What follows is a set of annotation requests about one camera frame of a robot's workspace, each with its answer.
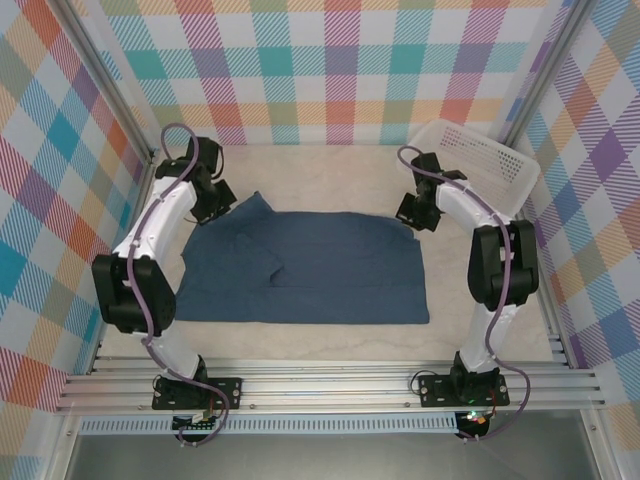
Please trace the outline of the blue t-shirt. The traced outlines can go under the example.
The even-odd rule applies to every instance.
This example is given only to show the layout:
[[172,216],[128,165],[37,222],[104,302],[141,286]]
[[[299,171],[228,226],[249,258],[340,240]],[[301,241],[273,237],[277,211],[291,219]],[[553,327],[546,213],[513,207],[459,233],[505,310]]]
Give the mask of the blue t-shirt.
[[352,212],[276,212],[254,194],[193,230],[176,316],[190,322],[422,325],[419,241],[400,222]]

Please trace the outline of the white plastic basket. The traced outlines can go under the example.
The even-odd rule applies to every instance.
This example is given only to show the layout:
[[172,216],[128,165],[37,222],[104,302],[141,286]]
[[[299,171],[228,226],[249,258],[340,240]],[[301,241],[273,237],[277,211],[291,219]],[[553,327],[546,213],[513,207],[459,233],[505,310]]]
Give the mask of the white plastic basket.
[[429,122],[409,144],[435,153],[443,169],[461,171],[480,197],[511,217],[521,210],[540,174],[535,160],[448,120]]

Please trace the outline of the small electronics board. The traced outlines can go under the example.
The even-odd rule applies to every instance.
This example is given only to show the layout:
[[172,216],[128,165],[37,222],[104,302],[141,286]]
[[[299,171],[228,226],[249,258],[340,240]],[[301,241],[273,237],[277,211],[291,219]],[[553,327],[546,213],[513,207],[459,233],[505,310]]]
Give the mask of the small electronics board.
[[464,431],[468,434],[480,434],[481,431],[488,430],[492,417],[493,414],[488,411],[480,412],[472,410],[457,413],[457,427],[460,431]]
[[209,434],[217,428],[217,422],[216,415],[177,415],[172,418],[171,429],[174,432],[182,430],[184,435],[188,432]]

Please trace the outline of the aluminium frame post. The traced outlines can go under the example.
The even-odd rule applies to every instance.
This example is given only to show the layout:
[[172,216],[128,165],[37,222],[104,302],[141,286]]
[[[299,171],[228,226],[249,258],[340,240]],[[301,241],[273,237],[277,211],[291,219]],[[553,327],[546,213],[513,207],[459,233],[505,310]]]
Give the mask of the aluminium frame post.
[[138,154],[148,165],[154,159],[154,149],[145,138],[124,96],[118,88],[99,50],[94,45],[91,36],[86,31],[80,16],[75,11],[70,0],[45,0],[56,19],[79,53],[85,68],[94,80],[97,88],[104,95],[114,116]]
[[490,135],[514,147],[598,0],[548,0]]

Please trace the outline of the aluminium table side rail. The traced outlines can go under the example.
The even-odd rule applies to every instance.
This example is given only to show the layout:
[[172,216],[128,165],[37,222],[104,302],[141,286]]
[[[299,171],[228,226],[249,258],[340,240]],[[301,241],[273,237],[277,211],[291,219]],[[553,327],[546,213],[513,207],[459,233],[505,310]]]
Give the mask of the aluminium table side rail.
[[541,248],[537,247],[538,290],[519,308],[509,327],[507,358],[522,364],[569,366],[556,301],[545,276]]

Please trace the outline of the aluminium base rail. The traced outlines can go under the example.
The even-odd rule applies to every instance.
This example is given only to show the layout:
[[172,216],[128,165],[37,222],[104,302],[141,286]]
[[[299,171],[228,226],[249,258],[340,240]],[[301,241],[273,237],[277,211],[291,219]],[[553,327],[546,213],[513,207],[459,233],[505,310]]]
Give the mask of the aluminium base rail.
[[[411,377],[427,369],[449,371],[446,362],[409,361],[286,361],[208,359],[212,377],[242,380],[239,413],[399,413],[419,410]],[[565,363],[520,363],[527,380],[506,372],[515,410],[601,409],[603,390],[591,370]],[[100,357],[89,374],[67,379],[57,411],[60,414],[107,415],[147,413],[152,381],[159,371],[141,357]]]

